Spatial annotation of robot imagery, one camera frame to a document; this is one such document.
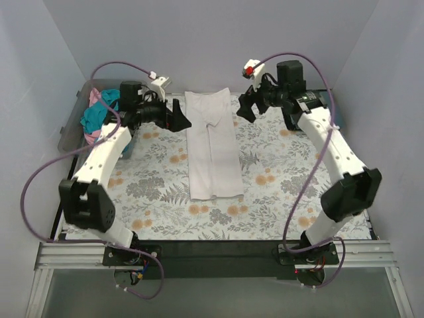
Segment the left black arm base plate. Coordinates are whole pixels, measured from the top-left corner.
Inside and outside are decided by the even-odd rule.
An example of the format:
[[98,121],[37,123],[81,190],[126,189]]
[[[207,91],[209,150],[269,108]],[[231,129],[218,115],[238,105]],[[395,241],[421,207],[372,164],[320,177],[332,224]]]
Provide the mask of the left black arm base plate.
[[141,244],[136,246],[135,249],[143,251],[142,254],[138,252],[130,252],[112,246],[106,246],[103,254],[102,265],[104,266],[143,266],[145,263],[155,261],[152,257],[160,259],[162,254],[162,247],[158,244]]

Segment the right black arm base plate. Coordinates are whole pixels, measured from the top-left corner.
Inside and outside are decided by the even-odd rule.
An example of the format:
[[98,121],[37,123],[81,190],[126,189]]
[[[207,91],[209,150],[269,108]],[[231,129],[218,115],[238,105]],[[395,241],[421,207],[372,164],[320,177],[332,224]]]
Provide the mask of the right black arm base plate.
[[326,244],[308,250],[302,253],[289,253],[287,252],[283,244],[279,244],[276,248],[273,248],[271,255],[276,259],[278,264],[281,265],[308,265],[314,266],[317,264],[324,265],[337,265],[339,263],[339,257],[334,243]]

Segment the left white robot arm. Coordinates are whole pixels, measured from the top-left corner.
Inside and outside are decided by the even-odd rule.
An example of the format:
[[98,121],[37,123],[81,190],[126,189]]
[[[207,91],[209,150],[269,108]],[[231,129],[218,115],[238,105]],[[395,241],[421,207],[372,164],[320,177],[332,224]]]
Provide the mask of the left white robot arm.
[[118,249],[118,257],[128,265],[140,260],[141,249],[134,244],[134,233],[116,218],[115,206],[107,194],[107,184],[123,150],[143,123],[154,123],[173,133],[191,127],[180,108],[172,101],[167,107],[165,88],[170,80],[159,77],[144,85],[140,81],[122,81],[120,96],[108,104],[97,144],[72,179],[59,185],[64,218],[69,225],[87,230],[98,240]]

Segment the white t shirt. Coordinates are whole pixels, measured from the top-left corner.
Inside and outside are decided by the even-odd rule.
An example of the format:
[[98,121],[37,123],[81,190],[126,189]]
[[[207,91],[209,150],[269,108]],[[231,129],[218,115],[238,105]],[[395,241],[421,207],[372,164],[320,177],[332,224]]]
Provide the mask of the white t shirt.
[[244,194],[231,92],[185,92],[189,194],[192,201]]

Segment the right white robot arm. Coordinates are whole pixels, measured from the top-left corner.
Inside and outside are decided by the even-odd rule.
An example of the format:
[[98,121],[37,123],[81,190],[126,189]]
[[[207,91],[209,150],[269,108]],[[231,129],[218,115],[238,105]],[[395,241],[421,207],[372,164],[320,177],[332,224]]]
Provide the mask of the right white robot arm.
[[289,130],[301,130],[319,152],[332,186],[321,196],[322,211],[301,235],[299,244],[286,251],[300,254],[307,263],[315,263],[338,231],[354,216],[374,202],[382,181],[379,169],[370,169],[351,150],[335,124],[335,107],[328,106],[320,91],[308,90],[303,65],[298,60],[280,62],[277,76],[265,70],[264,63],[249,60],[242,71],[252,85],[238,101],[237,115],[253,123],[257,107],[260,114],[275,107],[282,111]]

